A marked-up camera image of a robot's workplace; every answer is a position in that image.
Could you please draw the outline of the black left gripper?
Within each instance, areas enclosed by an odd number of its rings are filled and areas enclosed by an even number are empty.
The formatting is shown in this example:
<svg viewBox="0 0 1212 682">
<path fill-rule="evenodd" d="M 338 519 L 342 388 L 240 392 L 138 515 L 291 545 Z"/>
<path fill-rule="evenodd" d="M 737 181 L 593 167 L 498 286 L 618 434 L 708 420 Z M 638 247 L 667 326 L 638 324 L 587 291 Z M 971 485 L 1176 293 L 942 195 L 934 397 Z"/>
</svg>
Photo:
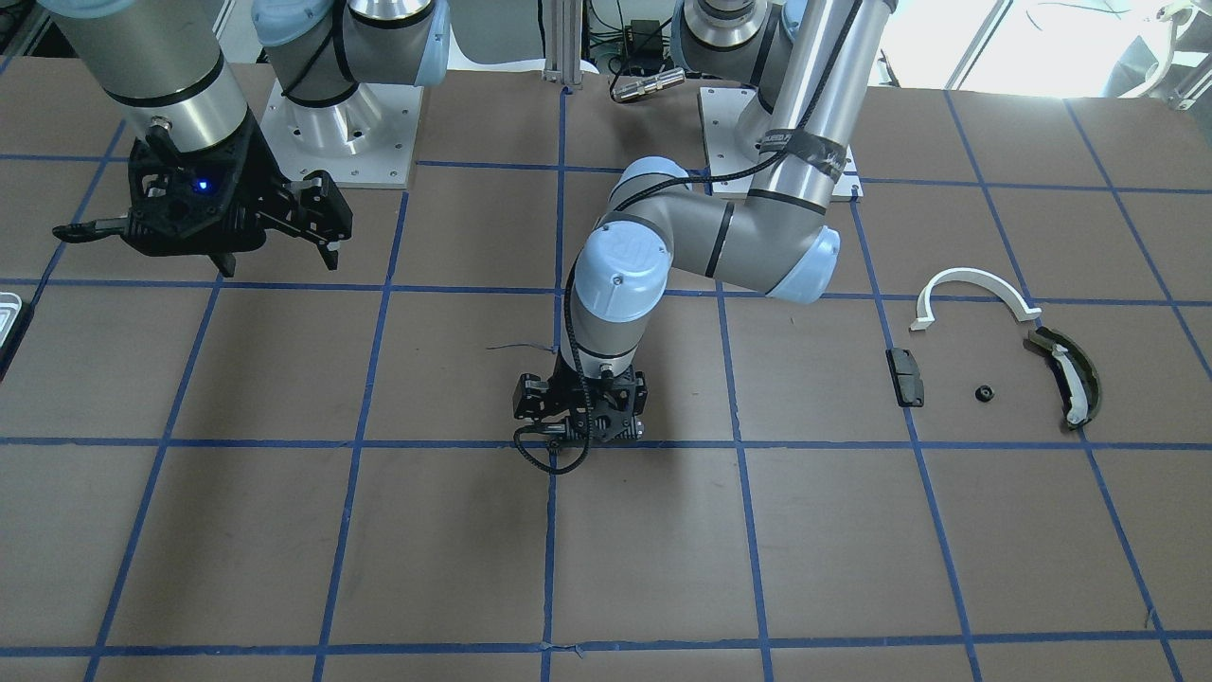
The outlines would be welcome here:
<svg viewBox="0 0 1212 682">
<path fill-rule="evenodd" d="M 549 379 L 524 374 L 511 392 L 511 414 L 519 420 L 538 423 L 541 435 L 559 445 L 574 445 L 591 439 L 598 443 L 612 440 L 640 440 L 644 423 L 639 420 L 648 400 L 644 372 L 627 368 L 619 376 L 581 376 L 568 366 L 556 366 Z"/>
</svg>

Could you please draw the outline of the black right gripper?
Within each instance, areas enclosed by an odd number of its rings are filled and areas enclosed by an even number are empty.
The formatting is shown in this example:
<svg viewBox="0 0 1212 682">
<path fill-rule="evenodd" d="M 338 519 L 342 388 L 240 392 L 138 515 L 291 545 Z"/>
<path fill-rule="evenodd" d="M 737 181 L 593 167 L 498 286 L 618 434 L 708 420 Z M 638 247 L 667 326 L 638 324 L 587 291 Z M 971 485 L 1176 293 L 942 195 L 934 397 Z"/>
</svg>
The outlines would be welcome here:
<svg viewBox="0 0 1212 682">
<path fill-rule="evenodd" d="M 238 252 L 259 250 L 269 229 L 315 243 L 328 271 L 351 236 L 351 210 L 326 170 L 288 180 L 252 114 L 216 147 L 179 151 L 167 122 L 153 122 L 127 161 L 131 206 L 116 219 L 53 228 L 65 243 L 118 236 L 149 258 L 207 256 L 224 277 Z"/>
</svg>

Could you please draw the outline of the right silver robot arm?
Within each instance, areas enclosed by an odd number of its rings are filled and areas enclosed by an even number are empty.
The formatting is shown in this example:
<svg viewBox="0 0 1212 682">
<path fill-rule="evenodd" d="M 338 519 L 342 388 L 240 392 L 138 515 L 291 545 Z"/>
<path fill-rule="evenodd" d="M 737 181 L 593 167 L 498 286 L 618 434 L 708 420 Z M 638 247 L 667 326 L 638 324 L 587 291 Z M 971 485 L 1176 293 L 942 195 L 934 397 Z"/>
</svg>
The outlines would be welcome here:
<svg viewBox="0 0 1212 682">
<path fill-rule="evenodd" d="M 448 68 L 446 1 L 256 1 L 255 31 L 276 71 L 281 128 L 311 164 L 285 172 L 190 1 L 47 1 L 45 8 L 135 143 L 130 208 L 53 228 L 65 243 L 116 236 L 148 258 L 205 256 L 231 277 L 269 230 L 315 245 L 336 269 L 351 208 L 324 161 L 398 138 L 373 86 L 436 86 Z"/>
</svg>

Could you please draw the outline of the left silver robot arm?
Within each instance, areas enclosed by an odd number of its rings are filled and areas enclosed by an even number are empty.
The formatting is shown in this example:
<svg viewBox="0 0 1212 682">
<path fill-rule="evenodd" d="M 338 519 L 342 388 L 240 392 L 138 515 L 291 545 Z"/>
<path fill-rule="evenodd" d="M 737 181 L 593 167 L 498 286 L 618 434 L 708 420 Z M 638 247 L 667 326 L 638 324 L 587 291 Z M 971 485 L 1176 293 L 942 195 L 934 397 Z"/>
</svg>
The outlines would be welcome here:
<svg viewBox="0 0 1212 682">
<path fill-rule="evenodd" d="M 707 195 L 675 161 L 641 157 L 614 183 L 564 285 L 558 363 L 521 376 L 514 439 L 564 446 L 636 440 L 648 385 L 633 367 L 671 269 L 791 302 L 823 294 L 840 237 L 827 207 L 844 177 L 867 78 L 894 1 L 681 1 L 680 65 L 755 91 L 739 200 Z"/>
</svg>

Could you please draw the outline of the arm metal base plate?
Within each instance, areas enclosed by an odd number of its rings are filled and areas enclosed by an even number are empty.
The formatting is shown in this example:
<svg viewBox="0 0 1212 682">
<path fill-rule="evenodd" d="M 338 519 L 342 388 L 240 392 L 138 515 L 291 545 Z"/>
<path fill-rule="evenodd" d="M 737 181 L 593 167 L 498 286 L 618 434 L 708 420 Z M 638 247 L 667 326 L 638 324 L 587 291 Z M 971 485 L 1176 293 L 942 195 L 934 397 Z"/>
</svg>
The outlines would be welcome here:
<svg viewBox="0 0 1212 682">
<path fill-rule="evenodd" d="M 758 164 L 755 144 L 764 134 L 758 124 L 766 122 L 768 113 L 758 102 L 758 91 L 745 87 L 701 87 L 701 120 L 703 147 L 709 161 L 708 174 L 722 176 L 741 172 Z M 831 202 L 861 199 L 864 190 L 852 150 L 847 148 L 844 176 L 831 190 Z M 739 180 L 720 180 L 711 185 L 715 197 L 743 199 L 753 176 Z"/>
<path fill-rule="evenodd" d="M 309 108 L 286 99 L 274 82 L 261 133 L 291 180 L 325 170 L 343 188 L 407 189 L 425 92 L 361 84 L 345 102 Z"/>
</svg>

